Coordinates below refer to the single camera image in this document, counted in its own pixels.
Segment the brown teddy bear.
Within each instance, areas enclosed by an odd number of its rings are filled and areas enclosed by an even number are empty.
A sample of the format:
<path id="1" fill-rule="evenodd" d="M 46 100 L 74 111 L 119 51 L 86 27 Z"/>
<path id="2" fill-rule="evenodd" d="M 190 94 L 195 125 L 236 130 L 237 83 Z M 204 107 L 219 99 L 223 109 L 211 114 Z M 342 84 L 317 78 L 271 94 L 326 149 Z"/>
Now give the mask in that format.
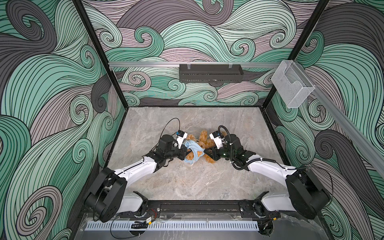
<path id="1" fill-rule="evenodd" d="M 188 135 L 187 140 L 193 140 L 197 142 L 205 150 L 216 146 L 214 141 L 210 139 L 206 130 L 202 130 L 198 138 L 196 138 L 194 135 Z M 206 162 L 211 164 L 214 164 L 216 162 L 212 157 L 208 156 L 207 154 L 200 157 L 199 160 L 205 160 Z"/>

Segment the light blue fleece hoodie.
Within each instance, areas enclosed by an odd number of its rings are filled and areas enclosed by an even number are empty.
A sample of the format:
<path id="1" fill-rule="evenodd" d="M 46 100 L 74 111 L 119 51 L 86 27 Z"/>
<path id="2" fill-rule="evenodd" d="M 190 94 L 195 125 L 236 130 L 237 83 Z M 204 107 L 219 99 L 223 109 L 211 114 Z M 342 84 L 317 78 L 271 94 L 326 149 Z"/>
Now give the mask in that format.
<path id="1" fill-rule="evenodd" d="M 189 163 L 193 165 L 195 162 L 197 162 L 200 157 L 204 156 L 204 150 L 197 142 L 193 140 L 187 140 L 184 143 L 185 147 L 188 151 L 190 151 L 189 154 L 184 159 L 184 162 Z"/>

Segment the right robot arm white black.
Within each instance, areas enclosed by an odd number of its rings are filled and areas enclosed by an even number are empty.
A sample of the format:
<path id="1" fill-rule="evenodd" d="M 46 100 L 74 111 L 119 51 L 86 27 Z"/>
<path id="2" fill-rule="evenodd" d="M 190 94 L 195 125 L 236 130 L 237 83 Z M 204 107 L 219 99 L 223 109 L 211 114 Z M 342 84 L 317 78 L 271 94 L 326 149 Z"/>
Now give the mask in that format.
<path id="1" fill-rule="evenodd" d="M 313 220 L 331 202 L 330 193 L 310 168 L 283 165 L 247 151 L 234 134 L 223 136 L 214 132 L 210 134 L 210 139 L 215 146 L 206 149 L 205 153 L 213 160 L 226 159 L 238 171 L 261 174 L 284 187 L 280 193 L 264 192 L 254 200 L 258 216 L 272 212 L 297 212 Z"/>

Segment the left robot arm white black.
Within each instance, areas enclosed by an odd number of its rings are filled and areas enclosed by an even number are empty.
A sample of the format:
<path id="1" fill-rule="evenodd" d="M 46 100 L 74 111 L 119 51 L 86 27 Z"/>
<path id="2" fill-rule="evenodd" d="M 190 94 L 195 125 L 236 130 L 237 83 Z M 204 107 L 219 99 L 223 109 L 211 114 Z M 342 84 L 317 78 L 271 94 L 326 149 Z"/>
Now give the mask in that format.
<path id="1" fill-rule="evenodd" d="M 183 144 L 187 136 L 183 131 L 178 131 L 175 137 L 163 135 L 157 147 L 140 161 L 118 170 L 104 168 L 85 194 L 84 206 L 103 223 L 118 214 L 144 216 L 148 199 L 137 191 L 127 194 L 126 189 L 141 178 L 167 167 L 174 158 L 184 160 L 188 155 L 188 149 Z"/>

